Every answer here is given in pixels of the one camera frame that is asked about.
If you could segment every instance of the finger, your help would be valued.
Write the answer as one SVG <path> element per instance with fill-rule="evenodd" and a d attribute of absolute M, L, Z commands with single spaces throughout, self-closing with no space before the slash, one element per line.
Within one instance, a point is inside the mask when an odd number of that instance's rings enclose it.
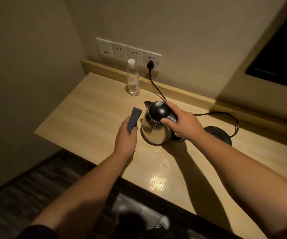
<path fill-rule="evenodd" d="M 178 117 L 181 116 L 182 110 L 181 110 L 177 105 L 173 104 L 173 103 L 170 102 L 170 101 L 167 101 L 166 103 L 167 103 L 167 105 L 174 111 L 174 113 L 175 113 Z"/>
<path fill-rule="evenodd" d="M 129 120 L 130 120 L 130 116 L 127 116 L 126 119 L 122 122 L 122 125 L 121 125 L 122 129 L 125 129 L 125 128 L 127 129 Z"/>
<path fill-rule="evenodd" d="M 172 130 L 175 129 L 176 127 L 176 123 L 174 123 L 173 121 L 167 119 L 167 118 L 162 118 L 161 119 L 161 123 L 167 125 L 168 127 L 170 127 Z"/>
<path fill-rule="evenodd" d="M 137 137 L 137 133 L 138 133 L 138 128 L 137 128 L 137 127 L 134 127 L 134 128 L 131 130 L 130 136 L 132 136 L 132 137 Z"/>

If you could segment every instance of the kettle lid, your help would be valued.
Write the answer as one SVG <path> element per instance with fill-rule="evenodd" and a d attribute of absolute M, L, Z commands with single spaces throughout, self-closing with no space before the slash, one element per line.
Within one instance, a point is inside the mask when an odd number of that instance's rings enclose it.
<path fill-rule="evenodd" d="M 167 118 L 177 123 L 177 116 L 172 109 L 165 103 L 165 101 L 156 101 L 149 106 L 149 115 L 157 122 L 162 118 Z"/>

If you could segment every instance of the stainless steel kettle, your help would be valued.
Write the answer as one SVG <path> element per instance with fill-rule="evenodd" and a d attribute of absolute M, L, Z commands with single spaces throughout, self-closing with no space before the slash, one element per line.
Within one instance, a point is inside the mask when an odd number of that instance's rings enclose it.
<path fill-rule="evenodd" d="M 159 145 L 167 140 L 182 142 L 184 139 L 177 136 L 168 126 L 162 124 L 162 118 L 177 123 L 177 116 L 165 101 L 145 101 L 146 112 L 142 120 L 142 133 L 144 138 L 153 144 Z"/>

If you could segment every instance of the white bottle cap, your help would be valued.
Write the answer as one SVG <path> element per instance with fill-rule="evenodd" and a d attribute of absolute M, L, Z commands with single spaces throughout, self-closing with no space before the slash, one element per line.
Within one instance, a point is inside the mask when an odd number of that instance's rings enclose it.
<path fill-rule="evenodd" d="M 129 64 L 130 66 L 134 66 L 135 63 L 136 63 L 136 61 L 135 61 L 134 59 L 129 59 L 129 60 L 128 60 L 128 64 Z"/>

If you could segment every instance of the floor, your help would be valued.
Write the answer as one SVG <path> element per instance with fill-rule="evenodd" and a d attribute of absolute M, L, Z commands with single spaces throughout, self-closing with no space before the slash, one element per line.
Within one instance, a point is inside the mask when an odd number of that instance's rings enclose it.
<path fill-rule="evenodd" d="M 0 239 L 15 238 L 60 193 L 94 166 L 70 152 L 62 151 L 0 189 Z M 122 178 L 115 183 L 89 238 L 110 237 L 116 225 L 114 208 L 121 201 L 131 201 L 140 207 L 141 215 L 147 218 L 149 226 L 155 223 L 158 216 L 166 215 L 178 238 L 240 238 Z"/>

